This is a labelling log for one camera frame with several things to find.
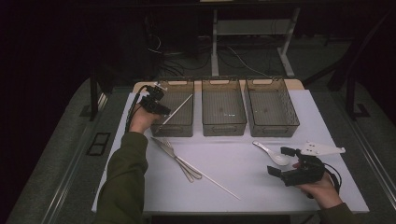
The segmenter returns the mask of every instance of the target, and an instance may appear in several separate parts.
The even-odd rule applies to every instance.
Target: gray storage bin
[[[300,121],[281,77],[247,77],[244,90],[252,137],[292,137]]]
[[[243,135],[247,117],[238,78],[204,78],[202,112],[204,136]]]
[[[177,113],[157,131],[168,117],[155,120],[150,129],[156,137],[192,137],[194,81],[188,77],[164,77],[159,80],[161,87],[167,89],[160,104],[171,109],[171,114],[192,94],[192,97]]]

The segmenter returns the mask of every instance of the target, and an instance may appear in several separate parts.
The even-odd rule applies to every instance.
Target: white table
[[[276,151],[279,151],[280,147],[301,148],[307,140],[334,146],[309,91],[290,91],[290,98],[301,122],[292,138],[253,138],[250,136],[248,125],[243,136],[204,137],[201,97],[200,92],[195,94],[193,137],[168,139],[179,157],[219,182],[241,200],[205,177],[190,183],[178,164],[150,139],[151,131],[147,130],[145,215],[279,215],[311,213],[318,210],[314,200],[308,199],[295,187],[285,187],[279,178],[267,174],[267,165],[287,171],[293,169],[291,165],[297,162],[297,158],[291,158],[290,165],[280,167],[274,164],[264,151],[252,145],[252,141],[257,140]],[[120,147],[127,112],[133,99],[134,93],[131,93],[120,120],[111,154]],[[320,159],[336,168],[342,175],[341,197],[349,208],[355,213],[368,212],[369,209],[341,156],[322,156]],[[105,180],[106,170],[100,187]],[[96,200],[92,211],[96,211]]]

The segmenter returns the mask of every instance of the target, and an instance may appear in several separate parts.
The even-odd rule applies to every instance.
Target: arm
[[[143,108],[135,112],[129,132],[121,139],[120,149],[108,162],[107,180],[99,194],[93,223],[142,223],[144,173],[148,169],[148,139],[143,132],[159,117]]]
[[[304,193],[311,194],[321,210],[318,211],[320,220],[326,224],[358,224],[358,219],[343,203],[335,190],[330,176],[325,173],[316,183],[296,186]]]

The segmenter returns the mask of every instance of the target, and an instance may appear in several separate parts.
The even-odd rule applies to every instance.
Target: white plastic spoon
[[[289,164],[289,157],[282,155],[280,153],[274,152],[265,145],[261,144],[258,141],[253,141],[253,145],[262,148],[264,151],[268,153],[271,159],[278,165],[287,165]]]

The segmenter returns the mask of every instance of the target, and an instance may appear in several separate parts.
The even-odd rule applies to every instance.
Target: sleeve
[[[108,162],[93,223],[142,223],[147,145],[148,139],[141,133],[122,137],[120,149]]]
[[[318,211],[320,220],[325,224],[359,224],[361,223],[349,210],[346,203]]]

